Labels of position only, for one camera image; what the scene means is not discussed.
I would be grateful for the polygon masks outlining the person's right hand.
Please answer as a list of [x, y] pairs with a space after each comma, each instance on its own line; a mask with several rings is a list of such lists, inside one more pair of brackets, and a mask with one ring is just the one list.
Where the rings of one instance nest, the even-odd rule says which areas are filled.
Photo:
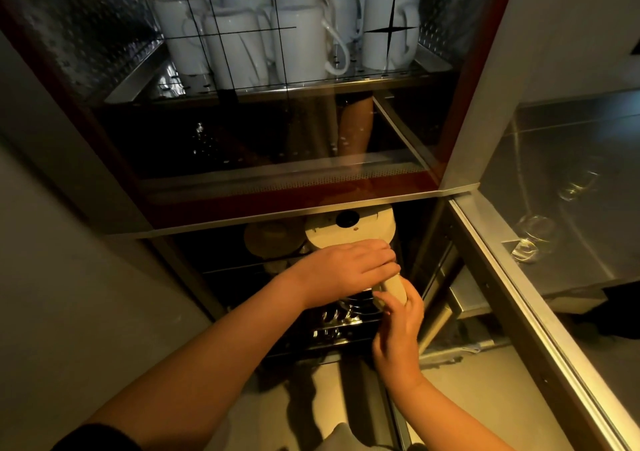
[[414, 286], [400, 277], [407, 295], [401, 316], [383, 313], [372, 352], [375, 367], [394, 399], [402, 397], [422, 380], [419, 368], [418, 334], [424, 317], [424, 302]]

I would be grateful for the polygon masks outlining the person's left hand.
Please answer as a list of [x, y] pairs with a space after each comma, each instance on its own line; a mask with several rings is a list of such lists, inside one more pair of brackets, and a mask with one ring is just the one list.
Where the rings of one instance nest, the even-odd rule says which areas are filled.
[[304, 309], [323, 306], [364, 290], [350, 290], [346, 281], [346, 248], [331, 245], [296, 262], [284, 273]]

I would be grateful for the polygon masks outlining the person's left forearm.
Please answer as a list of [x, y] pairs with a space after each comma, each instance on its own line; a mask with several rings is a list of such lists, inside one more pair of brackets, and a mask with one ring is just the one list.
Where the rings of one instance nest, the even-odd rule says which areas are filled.
[[110, 425], [142, 451], [199, 451], [244, 384], [303, 310], [284, 275], [140, 376], [87, 423]]

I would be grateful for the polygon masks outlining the person's right forearm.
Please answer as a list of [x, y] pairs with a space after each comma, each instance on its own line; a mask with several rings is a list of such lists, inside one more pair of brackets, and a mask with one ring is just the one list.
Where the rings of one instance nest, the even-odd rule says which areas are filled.
[[429, 451], [515, 451], [420, 371], [382, 377], [396, 407]]

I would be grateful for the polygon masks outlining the cream round plate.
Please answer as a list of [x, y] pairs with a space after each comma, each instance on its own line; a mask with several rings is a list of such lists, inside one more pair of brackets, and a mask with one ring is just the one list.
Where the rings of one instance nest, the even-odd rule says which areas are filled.
[[262, 259], [295, 253], [307, 240], [302, 218], [250, 223], [246, 225], [243, 237], [246, 249]]

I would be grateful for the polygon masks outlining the grey garment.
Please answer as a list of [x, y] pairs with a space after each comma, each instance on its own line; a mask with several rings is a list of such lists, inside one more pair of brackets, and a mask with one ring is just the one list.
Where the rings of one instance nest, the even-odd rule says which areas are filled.
[[366, 451], [347, 423], [339, 423], [314, 451]]

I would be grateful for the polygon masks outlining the dark glass cabinet door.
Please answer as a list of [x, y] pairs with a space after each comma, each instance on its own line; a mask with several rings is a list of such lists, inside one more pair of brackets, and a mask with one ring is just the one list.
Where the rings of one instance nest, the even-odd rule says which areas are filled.
[[421, 86], [106, 105], [160, 44], [152, 0], [0, 0], [0, 139], [109, 235], [441, 197], [490, 158], [465, 127], [509, 0], [420, 0]]

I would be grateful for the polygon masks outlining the metal framed glass door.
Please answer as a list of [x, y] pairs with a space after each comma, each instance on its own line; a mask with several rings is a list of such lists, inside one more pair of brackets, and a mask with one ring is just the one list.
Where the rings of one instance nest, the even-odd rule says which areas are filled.
[[640, 88], [525, 102], [451, 234], [575, 451], [640, 451]]

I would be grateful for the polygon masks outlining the perforated metal shelf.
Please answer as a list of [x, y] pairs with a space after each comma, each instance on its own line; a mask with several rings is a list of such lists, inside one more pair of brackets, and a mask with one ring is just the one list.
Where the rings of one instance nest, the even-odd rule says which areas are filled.
[[[263, 86], [222, 90], [223, 101], [256, 102], [324, 93], [352, 93], [388, 90], [432, 83], [440, 77], [452, 77], [454, 66], [419, 45], [416, 58], [403, 70], [372, 70], [362, 64], [361, 45], [350, 44], [349, 69], [340, 77], [330, 75], [320, 81], [281, 83], [276, 67], [268, 66], [268, 83]], [[159, 102], [218, 103], [218, 90], [212, 74], [183, 75], [176, 71], [164, 44], [160, 44], [104, 99], [106, 105], [149, 104]]]

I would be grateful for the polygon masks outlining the group of white mugs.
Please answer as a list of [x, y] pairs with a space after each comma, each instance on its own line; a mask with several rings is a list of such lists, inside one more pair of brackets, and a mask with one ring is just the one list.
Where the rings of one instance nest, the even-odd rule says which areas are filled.
[[350, 44], [362, 64], [403, 70], [416, 58], [420, 0], [152, 0], [161, 39], [176, 71], [212, 74], [215, 88], [345, 75]]

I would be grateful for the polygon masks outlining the black sleeve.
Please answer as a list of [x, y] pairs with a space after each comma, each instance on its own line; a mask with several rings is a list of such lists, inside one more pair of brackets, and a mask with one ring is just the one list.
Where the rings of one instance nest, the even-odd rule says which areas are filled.
[[142, 451], [123, 431], [101, 423], [86, 423], [59, 440], [51, 451]]

